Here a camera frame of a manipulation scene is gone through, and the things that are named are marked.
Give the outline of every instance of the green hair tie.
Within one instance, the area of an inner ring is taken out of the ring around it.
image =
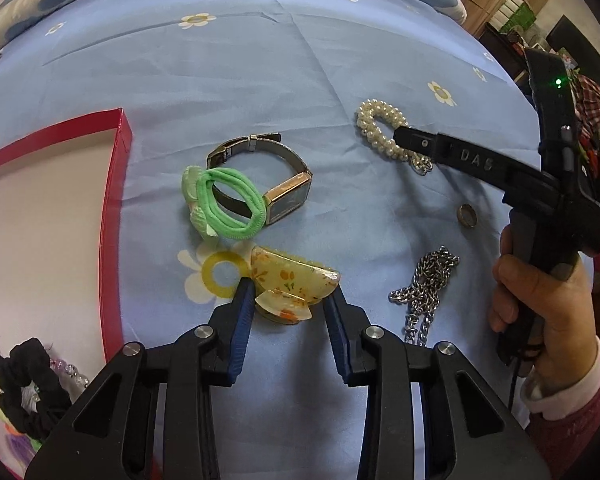
[[[240,222],[220,209],[212,190],[215,182],[226,184],[240,194],[251,211],[249,222]],[[252,238],[267,218],[262,195],[251,180],[233,168],[203,170],[189,166],[182,174],[182,193],[189,204],[191,223],[208,242],[217,241],[218,235],[234,240]]]

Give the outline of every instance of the silver chain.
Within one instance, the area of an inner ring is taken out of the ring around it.
[[[427,253],[420,259],[410,286],[389,293],[389,301],[392,303],[408,305],[404,319],[405,343],[415,344],[417,334],[418,345],[427,345],[429,328],[440,304],[438,293],[446,287],[451,270],[459,263],[460,258],[442,245],[437,251]],[[418,332],[420,316],[422,323]]]

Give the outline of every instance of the watch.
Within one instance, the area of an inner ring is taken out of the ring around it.
[[[279,133],[250,135],[228,140],[220,144],[206,157],[206,168],[216,168],[224,164],[231,156],[243,152],[268,152],[284,158],[296,171],[296,174],[282,184],[269,189],[262,197],[267,207],[265,225],[273,224],[282,217],[298,209],[309,195],[312,173],[304,161],[292,150],[280,143]],[[251,211],[242,200],[228,196],[213,186],[216,200],[225,209],[246,218],[251,217]]]

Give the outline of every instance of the brown watch strap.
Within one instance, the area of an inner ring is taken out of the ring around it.
[[[304,161],[292,150],[280,143],[281,138],[279,133],[273,133],[228,140],[209,153],[206,158],[206,167],[207,169],[216,168],[224,164],[231,156],[243,152],[255,152],[257,150],[273,153],[284,158],[296,173],[310,173]],[[216,200],[222,207],[245,218],[251,218],[251,210],[246,202],[227,195],[215,185],[212,187],[212,190]]]

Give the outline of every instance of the scrunchie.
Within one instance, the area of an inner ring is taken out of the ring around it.
[[[249,222],[240,222],[220,209],[212,191],[215,182],[227,184],[240,194],[251,211]],[[193,227],[207,242],[217,242],[218,235],[234,240],[253,238],[267,218],[267,207],[258,189],[233,168],[203,170],[189,166],[182,173],[182,193],[189,204]]]
[[[42,343],[35,338],[16,345],[9,357],[0,355],[0,409],[13,427],[35,440],[44,441],[71,407],[69,394],[62,389]],[[22,407],[22,391],[33,381],[40,400],[37,413]]]

